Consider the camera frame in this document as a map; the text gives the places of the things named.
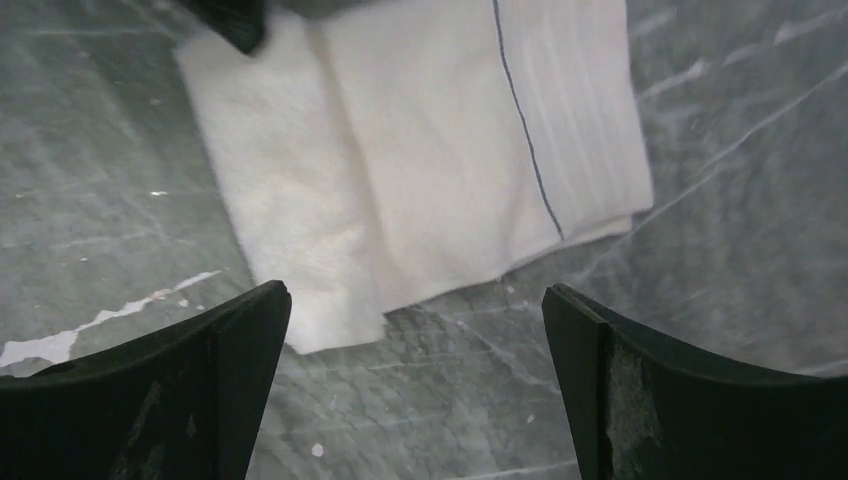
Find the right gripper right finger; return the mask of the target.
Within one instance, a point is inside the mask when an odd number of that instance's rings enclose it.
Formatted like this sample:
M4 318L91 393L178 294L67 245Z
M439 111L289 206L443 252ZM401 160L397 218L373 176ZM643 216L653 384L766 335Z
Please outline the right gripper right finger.
M759 367L564 284L542 302L585 479L843 479L847 380Z

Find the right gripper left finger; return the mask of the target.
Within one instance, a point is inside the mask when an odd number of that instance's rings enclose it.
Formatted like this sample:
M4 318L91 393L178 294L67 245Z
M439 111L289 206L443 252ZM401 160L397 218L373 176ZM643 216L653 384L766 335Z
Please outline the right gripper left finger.
M5 479L242 479L288 327L279 280L101 352L1 380Z

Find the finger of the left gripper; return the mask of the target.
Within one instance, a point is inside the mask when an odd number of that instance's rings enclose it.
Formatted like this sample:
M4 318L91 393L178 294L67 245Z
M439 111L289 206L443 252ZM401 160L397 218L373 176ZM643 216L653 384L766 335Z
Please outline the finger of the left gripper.
M244 55L256 53L266 39L265 0L179 0L178 4Z

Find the cream white towel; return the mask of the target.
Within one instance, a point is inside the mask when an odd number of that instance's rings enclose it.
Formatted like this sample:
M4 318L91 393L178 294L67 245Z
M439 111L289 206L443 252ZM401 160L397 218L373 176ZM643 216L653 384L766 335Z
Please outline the cream white towel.
M620 235L654 202L622 1L383 1L276 13L253 57L175 53L257 282L300 354Z

